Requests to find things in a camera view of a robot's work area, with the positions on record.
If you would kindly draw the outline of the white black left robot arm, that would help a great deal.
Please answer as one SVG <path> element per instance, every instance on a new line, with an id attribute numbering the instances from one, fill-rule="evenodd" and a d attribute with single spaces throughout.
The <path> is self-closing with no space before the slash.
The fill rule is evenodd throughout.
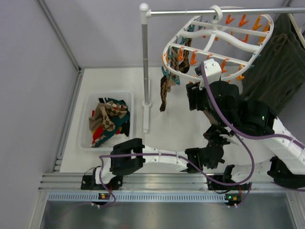
<path id="1" fill-rule="evenodd" d="M 184 151 L 167 151 L 149 147 L 142 139 L 134 138 L 115 145 L 109 155 L 100 157 L 102 165 L 94 172 L 96 184 L 109 184 L 115 177 L 122 177 L 146 169 L 158 173 L 162 168 L 171 173 L 199 173 L 204 168 L 216 169 L 224 163 L 223 146 L 230 144 L 232 131 L 211 125 L 203 134 L 206 147 L 188 148 Z"/>

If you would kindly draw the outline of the brown yellow argyle sock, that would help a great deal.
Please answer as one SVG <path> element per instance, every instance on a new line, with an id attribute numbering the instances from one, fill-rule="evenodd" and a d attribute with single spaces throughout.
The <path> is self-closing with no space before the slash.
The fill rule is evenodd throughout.
<path id="1" fill-rule="evenodd" d="M 175 86 L 176 83 L 172 79 L 172 74 L 170 73 L 169 76 L 163 76 L 160 80 L 160 96 L 161 96 L 161 106 L 159 108 L 160 112 L 164 112 L 166 109 L 166 98 L 167 98 L 167 93 L 171 91 L 171 87 Z"/>

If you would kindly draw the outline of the dark yellow argyle sock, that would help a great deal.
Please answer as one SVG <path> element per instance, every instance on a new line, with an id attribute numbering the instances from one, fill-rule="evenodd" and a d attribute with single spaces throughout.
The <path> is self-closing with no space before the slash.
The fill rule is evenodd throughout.
<path id="1" fill-rule="evenodd" d="M 190 47 L 192 44 L 192 39 L 191 38 L 187 38 L 186 42 L 185 42 L 185 46 Z M 181 61 L 181 63 L 179 64 L 178 70 L 182 73 L 188 73 L 189 69 L 190 69 L 190 62 L 189 62 L 189 51 L 183 51 L 183 55 L 184 55 L 184 60 Z"/>

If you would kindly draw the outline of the white oval clip hanger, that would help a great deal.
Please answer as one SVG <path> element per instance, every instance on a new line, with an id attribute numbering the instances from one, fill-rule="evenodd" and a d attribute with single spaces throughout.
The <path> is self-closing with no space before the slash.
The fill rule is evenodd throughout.
<path id="1" fill-rule="evenodd" d="M 180 78 L 197 80 L 195 67 L 208 59 L 219 63 L 221 80 L 228 83 L 241 81 L 244 73 L 254 66 L 256 58 L 269 41 L 274 30 L 274 20 L 268 14 L 257 16 L 213 15 L 191 18 L 166 44 L 162 55 L 162 73 L 176 84 Z M 192 39 L 190 47 L 185 46 L 187 38 Z M 190 69 L 188 73 L 178 70 L 184 60 L 183 51 L 189 51 Z"/>

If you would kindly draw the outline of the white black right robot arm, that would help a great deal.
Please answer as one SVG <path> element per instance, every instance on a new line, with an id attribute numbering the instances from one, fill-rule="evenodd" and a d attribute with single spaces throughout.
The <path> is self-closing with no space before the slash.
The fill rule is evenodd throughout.
<path id="1" fill-rule="evenodd" d="M 204 148 L 186 150 L 194 161 L 187 171 L 195 167 L 217 168 L 224 163 L 224 145 L 245 145 L 249 139 L 262 144 L 272 152 L 264 162 L 255 162 L 254 153 L 248 150 L 249 165 L 228 165 L 221 185 L 233 186 L 244 182 L 272 181 L 282 187 L 305 188 L 305 147 L 285 129 L 275 112 L 261 101 L 242 100 L 238 86 L 215 81 L 208 88 L 199 83 L 186 85 L 190 110 L 202 111 L 211 126 L 204 133 L 208 144 Z"/>

